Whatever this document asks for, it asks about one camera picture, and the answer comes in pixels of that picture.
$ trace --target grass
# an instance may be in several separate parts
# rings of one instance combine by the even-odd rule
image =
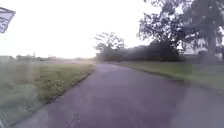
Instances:
[[[0,63],[0,119],[13,125],[55,100],[93,69],[90,63]]]
[[[147,61],[121,62],[117,64],[224,91],[224,65]]]

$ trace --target tree trunk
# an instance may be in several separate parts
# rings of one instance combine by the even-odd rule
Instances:
[[[208,64],[215,62],[215,48],[216,48],[216,38],[215,36],[208,37],[208,51],[205,58],[205,62]]]

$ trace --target white sky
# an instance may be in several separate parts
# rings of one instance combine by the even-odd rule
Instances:
[[[0,35],[0,55],[48,55],[74,58],[95,55],[94,34],[116,32],[128,47],[136,38],[143,12],[155,12],[143,0],[0,0],[16,11]]]

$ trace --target sign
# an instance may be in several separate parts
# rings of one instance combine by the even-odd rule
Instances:
[[[0,7],[0,33],[5,33],[15,12]]]

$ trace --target road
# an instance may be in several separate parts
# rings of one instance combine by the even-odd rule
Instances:
[[[223,128],[224,96],[99,64],[78,86],[15,128]]]

